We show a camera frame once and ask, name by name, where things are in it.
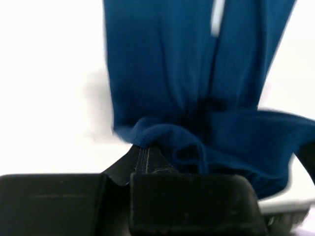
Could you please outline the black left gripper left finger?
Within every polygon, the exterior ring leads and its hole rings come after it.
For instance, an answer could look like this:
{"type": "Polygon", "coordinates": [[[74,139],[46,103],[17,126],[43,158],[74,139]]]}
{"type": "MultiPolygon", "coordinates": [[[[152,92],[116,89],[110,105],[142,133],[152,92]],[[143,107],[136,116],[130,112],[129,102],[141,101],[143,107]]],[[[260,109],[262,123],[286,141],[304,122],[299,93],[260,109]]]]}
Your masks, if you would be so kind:
{"type": "Polygon", "coordinates": [[[24,174],[0,178],[3,236],[127,236],[130,174],[144,150],[132,146],[97,174],[24,174]]]}

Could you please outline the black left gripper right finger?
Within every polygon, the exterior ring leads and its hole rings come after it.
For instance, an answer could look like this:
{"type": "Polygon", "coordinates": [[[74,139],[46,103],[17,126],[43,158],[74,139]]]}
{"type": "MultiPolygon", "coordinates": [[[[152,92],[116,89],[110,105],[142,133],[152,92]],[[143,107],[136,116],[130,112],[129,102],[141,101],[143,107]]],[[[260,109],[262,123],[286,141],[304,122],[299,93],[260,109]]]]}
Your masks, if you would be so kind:
{"type": "Polygon", "coordinates": [[[130,177],[133,236],[265,236],[256,194],[238,175],[176,172],[158,147],[143,150],[130,177]]]}

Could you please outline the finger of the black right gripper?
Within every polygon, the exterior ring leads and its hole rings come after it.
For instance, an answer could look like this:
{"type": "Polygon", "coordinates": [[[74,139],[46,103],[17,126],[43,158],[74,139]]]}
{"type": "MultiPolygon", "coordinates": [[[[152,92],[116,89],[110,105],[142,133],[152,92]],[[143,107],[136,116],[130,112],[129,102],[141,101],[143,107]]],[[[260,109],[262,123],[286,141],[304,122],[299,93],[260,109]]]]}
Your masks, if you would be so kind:
{"type": "Polygon", "coordinates": [[[315,142],[303,145],[296,156],[315,184],[315,142]]]}

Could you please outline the blue mickey t shirt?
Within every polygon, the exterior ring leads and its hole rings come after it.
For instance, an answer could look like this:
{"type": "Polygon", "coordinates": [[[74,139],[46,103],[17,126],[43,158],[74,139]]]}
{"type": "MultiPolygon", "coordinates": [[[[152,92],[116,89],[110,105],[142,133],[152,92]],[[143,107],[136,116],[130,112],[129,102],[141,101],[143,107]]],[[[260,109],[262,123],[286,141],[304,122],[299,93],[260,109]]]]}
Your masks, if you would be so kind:
{"type": "Polygon", "coordinates": [[[292,0],[106,0],[113,129],[179,171],[285,189],[313,120],[258,109],[292,0]]]}

